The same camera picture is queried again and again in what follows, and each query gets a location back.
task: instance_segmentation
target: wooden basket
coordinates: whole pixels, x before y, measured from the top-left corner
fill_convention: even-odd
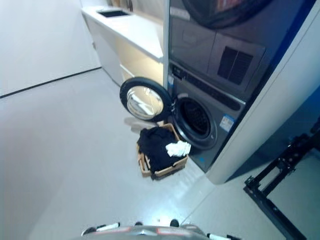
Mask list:
[[[161,126],[161,128],[165,128],[165,129],[168,129],[169,131],[171,131],[174,134],[175,139],[177,141],[180,141],[180,138],[179,138],[174,126],[171,123],[164,124]],[[152,173],[149,170],[150,169],[149,159],[145,154],[139,153],[139,145],[138,144],[136,145],[136,149],[138,151],[138,163],[140,165],[142,176],[150,177]],[[158,178],[160,178],[160,177],[163,177],[173,171],[183,169],[187,163],[187,160],[188,160],[188,155],[183,157],[181,160],[176,161],[173,164],[173,166],[167,167],[167,168],[160,170],[160,171],[155,171],[154,175],[157,176]]]

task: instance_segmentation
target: open washer door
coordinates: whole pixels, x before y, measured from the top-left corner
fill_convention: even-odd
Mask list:
[[[120,100],[134,117],[149,122],[166,120],[173,110],[173,101],[160,84],[144,77],[133,77],[120,88]]]
[[[137,119],[160,122],[172,119],[178,133],[192,146],[211,149],[217,141],[217,126],[205,107],[184,94],[172,99],[160,84],[133,77],[120,87],[120,100]]]
[[[182,0],[182,2],[198,24],[214,30],[245,22],[272,0]]]

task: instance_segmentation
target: white towel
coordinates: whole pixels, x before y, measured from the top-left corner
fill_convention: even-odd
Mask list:
[[[165,149],[170,157],[184,157],[190,153],[191,145],[184,141],[178,141],[177,143],[168,144]]]

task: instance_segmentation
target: washing machine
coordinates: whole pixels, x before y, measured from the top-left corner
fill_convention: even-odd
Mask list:
[[[249,102],[315,0],[170,0],[169,61]]]
[[[120,88],[121,102],[140,120],[172,123],[181,138],[191,144],[189,156],[207,172],[245,103],[179,66],[174,66],[169,77],[170,91],[144,77],[127,80]]]

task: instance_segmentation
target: white cabinet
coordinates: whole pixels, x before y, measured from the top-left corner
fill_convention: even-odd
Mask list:
[[[162,26],[135,14],[107,18],[98,13],[116,10],[113,7],[82,10],[102,68],[119,86],[132,77],[149,78],[162,85]]]

